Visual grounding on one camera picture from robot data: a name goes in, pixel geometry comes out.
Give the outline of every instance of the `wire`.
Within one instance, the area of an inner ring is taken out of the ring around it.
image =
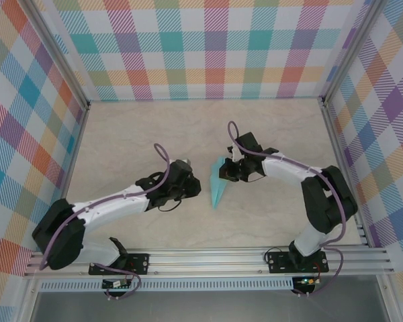
[[[316,278],[317,280],[321,281],[321,267],[319,266],[319,264],[317,262],[314,262],[314,265],[317,267],[318,269],[318,277]]]
[[[131,272],[129,270],[118,270],[117,268],[107,267],[107,266],[104,266],[104,265],[99,264],[99,263],[94,263],[94,264],[97,265],[98,267],[104,269],[104,270],[109,270],[110,272],[115,272],[115,273],[131,275],[131,276],[133,276],[133,278],[136,277],[138,279],[138,283],[136,284],[136,287],[134,287],[132,290],[129,290],[128,292],[126,292],[124,295],[122,295],[120,297],[111,296],[110,293],[109,293],[109,288],[108,288],[106,290],[106,295],[107,295],[108,300],[113,299],[115,301],[118,301],[118,300],[125,299],[126,297],[129,297],[130,295],[133,295],[140,288],[140,285],[142,284],[142,279],[140,278],[139,275],[137,275],[134,272]]]
[[[109,196],[109,197],[100,199],[100,200],[90,204],[89,206],[87,206],[87,208],[92,209],[92,208],[94,208],[94,207],[96,207],[98,205],[101,205],[102,203],[106,203],[108,201],[112,201],[112,200],[115,200],[115,199],[125,199],[125,198],[131,198],[131,197],[139,197],[139,196],[151,193],[154,190],[158,189],[166,181],[167,177],[169,176],[169,173],[170,173],[170,158],[169,158],[169,155],[167,154],[167,151],[160,144],[155,143],[154,144],[154,149],[167,164],[164,177],[161,179],[161,181],[158,184],[156,184],[152,188],[149,188],[148,190],[140,191],[138,193],[128,193],[126,195],[114,195],[114,196]],[[51,237],[51,239],[50,239],[50,241],[48,243],[48,246],[46,246],[45,252],[44,252],[43,257],[42,257],[42,260],[40,261],[39,270],[43,270],[47,266],[47,264],[48,264],[47,259],[48,259],[49,253],[50,253],[50,251],[51,251],[56,239],[60,235],[61,231],[64,229],[64,227],[66,227],[67,224],[69,224],[74,218],[76,218],[77,216],[82,214],[84,211],[86,211],[86,208],[82,208],[82,209],[78,210],[77,212],[73,213],[69,218],[64,220],[62,222],[62,224],[58,227],[58,229],[55,231],[54,235],[52,235],[52,237]]]
[[[179,207],[179,205],[182,203],[182,199],[179,200],[179,202],[177,203],[177,205],[175,205],[173,208],[167,209],[167,210],[161,210],[159,207],[159,211],[161,211],[162,213],[168,213],[169,211],[175,210],[177,207]]]
[[[252,155],[254,155],[254,156],[262,156],[262,157],[265,157],[265,158],[272,158],[272,159],[284,161],[284,162],[287,162],[287,163],[292,164],[292,165],[294,165],[294,166],[298,166],[299,168],[302,168],[302,169],[304,169],[304,170],[306,170],[306,171],[310,171],[311,173],[314,173],[314,174],[316,174],[317,176],[319,176],[319,177],[321,178],[321,180],[324,181],[324,183],[325,183],[325,184],[327,185],[327,187],[330,189],[330,191],[331,191],[331,193],[332,193],[332,195],[333,195],[333,197],[334,197],[334,200],[335,200],[336,203],[337,203],[337,207],[339,208],[339,212],[340,212],[340,214],[341,214],[341,219],[342,219],[342,231],[341,231],[341,233],[339,234],[338,237],[333,238],[333,239],[330,239],[330,240],[328,240],[328,241],[322,243],[322,244],[320,245],[320,247],[321,247],[321,248],[324,247],[325,250],[330,250],[330,251],[338,252],[339,255],[340,255],[340,257],[341,257],[341,262],[340,262],[340,264],[339,264],[339,267],[337,268],[336,273],[333,275],[333,277],[331,278],[331,280],[329,280],[328,283],[327,283],[325,286],[323,286],[322,288],[320,288],[320,289],[318,289],[318,290],[315,290],[315,291],[312,293],[312,295],[313,295],[313,294],[319,294],[319,293],[322,292],[328,285],[331,285],[331,283],[334,282],[334,280],[337,278],[337,276],[338,276],[339,273],[341,272],[342,266],[343,266],[343,253],[342,253],[339,249],[337,249],[337,248],[326,248],[326,247],[325,247],[325,246],[327,246],[327,245],[329,245],[329,244],[331,244],[331,243],[338,242],[339,240],[341,240],[341,239],[343,238],[343,236],[345,235],[345,232],[346,232],[346,229],[347,229],[347,218],[346,218],[346,215],[345,215],[345,210],[343,209],[343,205],[342,205],[341,200],[340,200],[340,198],[339,198],[339,195],[337,194],[336,190],[334,189],[334,187],[333,187],[333,185],[330,183],[330,181],[328,181],[328,179],[327,179],[321,172],[319,172],[319,171],[317,171],[317,170],[311,168],[310,166],[306,166],[305,164],[302,164],[302,163],[300,163],[300,162],[298,162],[298,161],[295,161],[295,160],[292,160],[292,159],[289,159],[289,158],[285,158],[285,157],[281,157],[281,156],[275,156],[274,154],[267,154],[267,153],[254,152],[254,151],[250,151],[250,150],[248,150],[248,149],[242,147],[242,146],[236,141],[236,139],[234,138],[234,136],[233,136],[233,134],[232,134],[232,132],[231,132],[231,125],[234,126],[234,130],[236,131],[236,135],[237,135],[237,137],[239,137],[239,130],[238,130],[238,128],[237,128],[236,122],[234,122],[234,121],[229,121],[229,122],[228,122],[228,125],[227,125],[228,135],[230,136],[230,139],[232,140],[232,142],[233,142],[241,151],[246,152],[247,154],[252,154]]]
[[[261,176],[261,177],[259,177],[258,179],[255,179],[255,180],[252,180],[252,181],[248,181],[248,183],[258,181],[258,180],[260,180],[260,179],[262,179],[262,178],[265,178],[265,177],[266,177],[266,176]]]
[[[267,261],[267,259],[266,259],[267,254],[269,253],[270,250],[274,250],[274,249],[279,250],[280,252],[282,252],[282,250],[281,250],[280,248],[278,248],[278,247],[269,248],[269,249],[264,253],[264,261],[266,262],[266,264],[269,263],[269,262]]]

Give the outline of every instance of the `plaid backdrop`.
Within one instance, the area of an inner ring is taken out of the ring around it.
[[[332,100],[342,149],[403,308],[403,0],[390,0]]]
[[[61,193],[82,109],[16,0],[0,0],[0,322]]]
[[[353,24],[348,14],[353,5],[362,4],[354,0],[36,2],[87,95],[103,101],[317,97],[339,35]]]
[[[331,68],[330,73],[328,74],[327,80],[322,87],[322,91],[320,96],[325,96],[325,93],[327,92],[327,89],[329,88],[331,81],[333,80],[334,76],[336,75],[336,71],[339,68],[339,66],[342,64],[343,59],[345,58],[349,45],[351,44],[351,41],[353,40],[355,34],[357,33],[358,28],[360,27],[361,23],[363,22],[365,15],[367,13],[367,10],[370,8],[370,5],[372,4],[373,0],[365,0],[363,6],[360,9],[360,12],[358,13],[357,19],[355,19],[354,24],[352,25],[351,31],[349,32],[347,39],[342,45],[341,51],[339,52],[339,55],[337,55],[337,58],[334,62],[334,66]]]

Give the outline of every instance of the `metal bar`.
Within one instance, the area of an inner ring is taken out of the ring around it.
[[[383,248],[366,246],[337,246],[344,254],[341,274],[391,274],[394,270]],[[263,255],[268,248],[217,248],[207,250],[128,250],[150,254],[147,276],[142,278],[199,278],[199,277],[254,277],[304,276],[305,274],[270,274]],[[326,252],[332,275],[339,267],[336,252]],[[62,270],[38,270],[42,255],[34,254],[26,270],[26,278],[93,278],[88,275],[88,264],[72,264]]]
[[[355,197],[356,202],[358,203],[358,212],[354,215],[354,218],[357,220],[357,224],[361,225],[362,228],[364,229],[365,232],[365,240],[369,246],[374,247],[375,243],[373,241],[373,238],[370,234],[369,230],[369,225],[367,224],[364,216],[361,214],[362,206],[360,203],[360,200],[358,198],[358,193],[357,190],[355,189],[355,186],[352,181],[352,176],[349,170],[349,167],[346,163],[346,158],[345,155],[343,154],[343,150],[341,148],[341,145],[339,144],[339,135],[336,132],[336,128],[333,125],[331,114],[330,114],[330,108],[326,107],[325,104],[322,102],[321,99],[318,100],[322,112],[322,116],[324,118],[324,122],[327,128],[328,136],[331,141],[331,145],[333,147],[334,155],[336,156],[337,164],[339,165],[339,168],[342,171],[342,174],[347,181],[348,187],[351,189],[352,194]]]
[[[52,20],[57,32],[60,34],[61,39],[69,51],[69,56],[71,57],[73,63],[75,64],[76,69],[81,74],[85,82],[85,87],[87,88],[87,92],[89,93],[89,98],[92,101],[100,101],[99,94],[97,89],[94,86],[94,83],[89,76],[87,69],[82,61],[82,58],[79,56],[79,53],[76,49],[75,44],[67,30],[63,20],[61,19],[60,13],[55,6],[54,0],[43,0],[43,4],[48,12],[49,18]]]
[[[42,43],[45,48],[48,50],[49,55],[57,65],[59,71],[61,72],[64,80],[69,85],[73,95],[77,99],[78,103],[81,106],[84,106],[85,109],[88,109],[88,98],[85,96],[85,93],[82,90],[79,81],[76,79],[75,74],[72,71],[72,68],[69,66],[64,54],[61,52],[60,47],[55,41],[54,35],[50,32],[46,22],[44,21],[42,14],[39,12],[36,5],[33,4],[32,0],[19,0],[19,5],[26,13],[28,19],[38,32]]]
[[[343,58],[342,64],[339,66],[329,88],[326,91],[325,101],[327,102],[327,104],[330,103],[334,94],[337,92],[343,80],[345,79],[354,59],[357,57],[358,53],[360,53],[364,42],[369,36],[372,27],[375,25],[377,18],[384,10],[387,2],[388,0],[372,1],[372,4],[367,10],[363,22],[355,33],[354,38],[351,40],[347,53]]]
[[[394,294],[391,276],[378,275],[377,282],[379,283],[379,288],[390,320],[394,322],[403,322],[403,314],[400,310],[396,295]]]
[[[13,315],[13,322],[30,322],[32,319],[34,305],[38,296],[41,282],[37,279],[23,280],[25,285],[25,295],[21,303],[16,306],[17,312]]]
[[[88,115],[89,115],[89,106],[88,106],[88,109],[86,109],[82,115],[81,129],[79,130],[78,138],[77,138],[76,144],[75,144],[75,149],[73,150],[73,155],[72,155],[72,160],[70,161],[69,170],[67,171],[66,176],[64,178],[64,184],[63,184],[63,187],[61,190],[61,198],[65,198],[67,196],[67,192],[69,191],[70,181],[72,179],[73,170],[75,169],[76,160],[77,160],[78,153],[79,153],[79,148],[81,147],[81,143],[82,143],[82,137],[85,132],[85,127],[87,126]]]
[[[346,42],[346,39],[348,38],[349,32],[351,32],[353,24],[355,20],[357,20],[357,17],[359,15],[359,12],[361,11],[361,8],[364,6],[364,0],[354,0],[353,4],[351,6],[351,9],[349,10],[349,13],[347,15],[345,23],[342,25],[341,32],[339,36],[337,37],[336,44],[330,51],[330,54],[328,55],[327,60],[324,62],[324,71],[322,72],[321,77],[319,78],[319,81],[316,83],[314,92],[313,92],[313,97],[319,97],[322,94],[322,89],[324,88],[324,85],[327,81],[327,78],[330,74],[330,71],[332,70],[334,63],[336,62],[337,56],[342,50],[343,44]]]

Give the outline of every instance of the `aluminum rail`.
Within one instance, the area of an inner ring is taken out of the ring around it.
[[[394,272],[388,254],[383,248],[367,246],[337,246],[343,252],[345,263],[341,275],[378,275]],[[270,274],[263,255],[269,248],[212,248],[200,250],[128,250],[129,253],[150,254],[149,278],[304,276],[307,274]],[[339,267],[336,252],[326,252],[330,272]],[[41,253],[34,253],[26,270],[26,278],[96,278],[88,275],[88,265],[71,264],[62,270],[45,268],[39,271]]]

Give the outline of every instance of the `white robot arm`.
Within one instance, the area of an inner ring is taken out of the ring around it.
[[[299,236],[289,245],[289,261],[296,270],[311,265],[331,231],[342,225],[342,217],[335,198],[326,193],[330,190],[317,173],[328,179],[339,196],[346,220],[357,212],[357,204],[347,186],[341,171],[335,166],[327,168],[301,167],[299,162],[286,158],[273,148],[263,151],[254,135],[249,132],[235,139],[237,144],[228,148],[232,158],[227,158],[220,168],[220,178],[233,182],[248,182],[250,174],[257,172],[263,176],[279,178],[302,188],[309,223]],[[274,155],[274,158],[260,156]]]

